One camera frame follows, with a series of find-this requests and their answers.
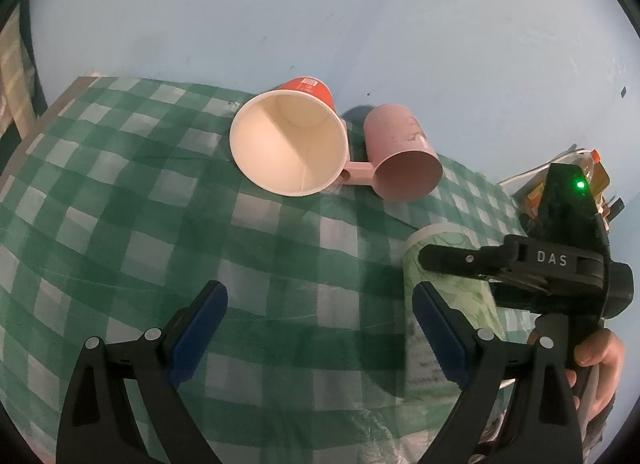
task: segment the finger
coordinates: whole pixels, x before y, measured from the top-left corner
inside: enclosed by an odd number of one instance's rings
[[[566,374],[566,380],[569,381],[569,388],[573,388],[578,380],[578,374],[575,373],[575,370],[568,370],[567,368],[564,373]]]
[[[600,364],[596,397],[588,416],[591,420],[609,404],[616,392],[625,358],[624,344],[609,329],[601,329],[575,348],[574,358],[584,367]]]
[[[589,420],[598,415],[609,404],[613,394],[616,393],[621,373],[622,360],[613,365],[600,364],[600,379],[598,380],[596,399],[591,407]]]
[[[617,364],[624,358],[622,341],[609,329],[599,329],[574,349],[574,359],[581,367],[598,363]]]

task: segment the red paper cup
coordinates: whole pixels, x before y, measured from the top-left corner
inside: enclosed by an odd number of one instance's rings
[[[327,188],[349,155],[347,133],[331,92],[309,77],[293,79],[245,103],[231,124],[229,141],[248,179],[286,196]]]

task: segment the cup rim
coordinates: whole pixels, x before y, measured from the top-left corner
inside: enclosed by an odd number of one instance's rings
[[[343,145],[343,151],[342,151],[342,159],[340,161],[340,163],[338,164],[338,168],[336,169],[334,175],[331,177],[331,180],[329,180],[326,184],[322,183],[319,186],[316,186],[315,188],[311,188],[311,189],[307,189],[307,190],[299,190],[299,191],[282,191],[282,190],[274,190],[272,188],[266,187],[263,184],[253,180],[251,177],[249,177],[246,174],[246,171],[242,168],[242,166],[238,163],[238,161],[236,160],[236,156],[234,155],[234,131],[238,129],[238,123],[239,123],[239,118],[242,118],[250,109],[253,105],[259,103],[260,101],[267,99],[269,97],[273,97],[273,96],[281,96],[281,95],[296,95],[298,97],[303,97],[306,98],[308,100],[312,100],[313,102],[315,102],[318,105],[321,105],[322,108],[324,108],[325,111],[327,111],[327,113],[329,114],[329,116],[332,118],[332,120],[334,120],[335,123],[337,123],[338,125],[338,129],[340,130],[340,137],[342,139],[342,145]],[[251,98],[250,100],[248,100],[244,105],[242,105],[242,107],[236,112],[233,121],[231,122],[231,128],[229,129],[229,147],[231,148],[231,156],[233,157],[233,160],[236,164],[236,166],[239,168],[239,170],[242,172],[242,174],[247,177],[247,179],[249,179],[251,182],[253,182],[256,186],[259,186],[271,193],[275,193],[276,195],[282,195],[285,197],[304,197],[307,195],[312,195],[314,193],[318,193],[321,192],[322,190],[328,188],[329,186],[331,186],[331,184],[333,184],[338,177],[340,176],[340,174],[342,173],[342,170],[344,169],[344,165],[347,163],[347,160],[349,159],[349,138],[347,136],[347,131],[344,129],[344,126],[342,126],[342,123],[340,122],[340,116],[338,115],[338,113],[333,110],[329,105],[327,105],[324,101],[322,101],[321,99],[317,98],[316,96],[312,95],[312,94],[308,94],[307,92],[301,92],[299,90],[291,90],[291,89],[275,89],[275,90],[270,90],[268,92],[263,92],[262,94],[258,94],[257,96],[254,96],[253,98]]]
[[[390,199],[388,196],[382,196],[379,193],[379,189],[380,189],[380,183],[376,184],[376,175],[378,174],[378,170],[379,168],[385,164],[388,160],[391,160],[394,157],[397,157],[399,155],[403,155],[403,154],[408,154],[411,152],[419,152],[420,154],[425,154],[428,155],[431,158],[430,162],[435,162],[436,166],[439,167],[440,169],[438,170],[439,174],[436,177],[436,182],[434,184],[434,186],[432,188],[430,188],[427,192],[423,193],[421,196],[426,196],[429,193],[431,193],[434,189],[436,189],[438,187],[438,184],[440,183],[441,179],[442,179],[442,175],[444,174],[444,167],[442,166],[442,161],[438,158],[438,154],[436,154],[435,152],[432,154],[431,152],[427,152],[424,149],[420,149],[420,148],[410,148],[407,150],[403,150],[402,152],[395,152],[394,154],[388,155],[387,157],[385,157],[382,161],[380,161],[375,167],[374,167],[374,173],[373,173],[373,179],[371,181],[371,187],[373,188],[373,191],[376,192],[377,195],[379,195],[381,198],[383,198],[384,200],[389,200],[392,202],[396,202],[393,199]],[[420,198],[421,196],[417,196],[414,199],[408,199],[408,200],[402,200],[402,201],[398,201],[398,202],[411,202],[411,200],[415,200],[416,198]]]

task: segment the green patterned cup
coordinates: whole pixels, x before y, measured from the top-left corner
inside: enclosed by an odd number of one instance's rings
[[[418,253],[427,244],[477,249],[480,246],[474,240],[474,233],[468,229],[444,223],[427,226],[411,235],[406,242],[402,268],[406,318],[404,394],[407,399],[455,400],[460,392],[444,377],[415,319],[412,293],[420,282],[431,282],[447,304],[461,311],[475,329],[490,328],[500,339],[505,338],[487,282],[424,270],[418,262]]]

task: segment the table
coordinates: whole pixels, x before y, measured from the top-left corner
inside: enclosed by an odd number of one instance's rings
[[[510,197],[446,157],[438,188],[408,204],[369,187],[268,193],[228,144],[251,97],[95,78],[12,160],[0,189],[0,399],[44,458],[82,343],[162,326],[210,279],[230,307],[179,392],[224,462],[414,462],[449,414],[455,396],[401,398],[404,241],[453,222],[497,244],[522,232]],[[362,125],[348,128],[361,160]],[[528,313],[500,314],[524,340]]]

